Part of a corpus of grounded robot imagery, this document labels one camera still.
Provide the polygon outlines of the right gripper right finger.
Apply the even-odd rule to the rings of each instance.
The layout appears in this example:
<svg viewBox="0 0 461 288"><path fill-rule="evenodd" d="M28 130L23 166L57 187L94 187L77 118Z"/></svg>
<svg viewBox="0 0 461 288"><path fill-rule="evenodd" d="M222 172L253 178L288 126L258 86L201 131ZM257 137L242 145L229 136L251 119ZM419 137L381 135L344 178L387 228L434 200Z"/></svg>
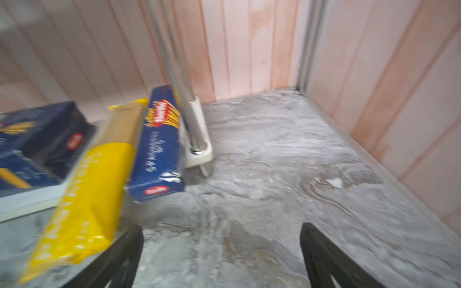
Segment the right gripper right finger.
<svg viewBox="0 0 461 288"><path fill-rule="evenodd" d="M383 287L312 223L303 223L300 246L313 288Z"/></svg>

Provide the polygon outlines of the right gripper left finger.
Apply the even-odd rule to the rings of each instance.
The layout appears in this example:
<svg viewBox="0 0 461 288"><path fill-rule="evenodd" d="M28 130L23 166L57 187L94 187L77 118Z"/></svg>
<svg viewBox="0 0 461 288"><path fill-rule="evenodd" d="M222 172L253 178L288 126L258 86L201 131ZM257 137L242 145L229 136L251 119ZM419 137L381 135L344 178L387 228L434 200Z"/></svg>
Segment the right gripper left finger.
<svg viewBox="0 0 461 288"><path fill-rule="evenodd" d="M144 246L142 228L134 225L65 288L130 288L133 286Z"/></svg>

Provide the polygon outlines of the yellow Pastatime spaghetti bag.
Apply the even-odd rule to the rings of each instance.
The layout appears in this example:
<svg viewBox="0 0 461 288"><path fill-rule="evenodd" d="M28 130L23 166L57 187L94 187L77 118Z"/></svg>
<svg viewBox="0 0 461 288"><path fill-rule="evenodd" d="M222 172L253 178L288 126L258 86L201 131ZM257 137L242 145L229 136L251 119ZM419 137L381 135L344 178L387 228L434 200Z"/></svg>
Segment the yellow Pastatime spaghetti bag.
<svg viewBox="0 0 461 288"><path fill-rule="evenodd" d="M111 245L148 103L142 98L110 107L18 284L55 266L79 264Z"/></svg>

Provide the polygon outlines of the narrow blue Barilla spaghetti box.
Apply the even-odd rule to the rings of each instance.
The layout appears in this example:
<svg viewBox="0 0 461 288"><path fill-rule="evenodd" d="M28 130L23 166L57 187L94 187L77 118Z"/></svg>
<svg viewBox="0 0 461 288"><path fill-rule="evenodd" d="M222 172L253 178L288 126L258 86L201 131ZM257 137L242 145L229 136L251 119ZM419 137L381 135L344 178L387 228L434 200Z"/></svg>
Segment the narrow blue Barilla spaghetti box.
<svg viewBox="0 0 461 288"><path fill-rule="evenodd" d="M136 203L184 191L182 116L170 86L152 90L126 191Z"/></svg>

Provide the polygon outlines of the wide blue Barilla pasta box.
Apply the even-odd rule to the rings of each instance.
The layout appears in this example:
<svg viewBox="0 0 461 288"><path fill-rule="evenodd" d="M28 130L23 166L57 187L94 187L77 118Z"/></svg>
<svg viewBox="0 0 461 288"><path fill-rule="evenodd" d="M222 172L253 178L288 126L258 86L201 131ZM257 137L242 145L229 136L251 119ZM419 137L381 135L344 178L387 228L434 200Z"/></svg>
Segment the wide blue Barilla pasta box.
<svg viewBox="0 0 461 288"><path fill-rule="evenodd" d="M1 196L60 184L95 129L75 102L1 115Z"/></svg>

